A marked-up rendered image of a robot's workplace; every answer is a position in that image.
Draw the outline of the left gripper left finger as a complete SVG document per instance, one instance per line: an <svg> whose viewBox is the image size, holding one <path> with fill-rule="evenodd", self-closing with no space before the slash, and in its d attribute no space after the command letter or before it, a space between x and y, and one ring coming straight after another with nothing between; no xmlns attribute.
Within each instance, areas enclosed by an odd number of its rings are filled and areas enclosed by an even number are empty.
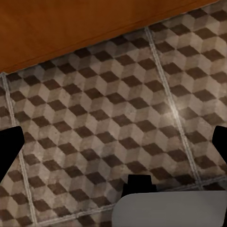
<svg viewBox="0 0 227 227"><path fill-rule="evenodd" d="M20 126L0 131L0 183L25 143Z"/></svg>

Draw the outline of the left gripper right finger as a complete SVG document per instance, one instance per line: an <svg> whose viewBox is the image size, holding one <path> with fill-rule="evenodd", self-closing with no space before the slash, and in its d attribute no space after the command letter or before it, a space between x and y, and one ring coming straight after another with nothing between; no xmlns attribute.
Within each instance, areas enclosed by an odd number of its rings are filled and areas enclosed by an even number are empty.
<svg viewBox="0 0 227 227"><path fill-rule="evenodd" d="M227 163L227 128L222 126L216 126L212 143Z"/></svg>

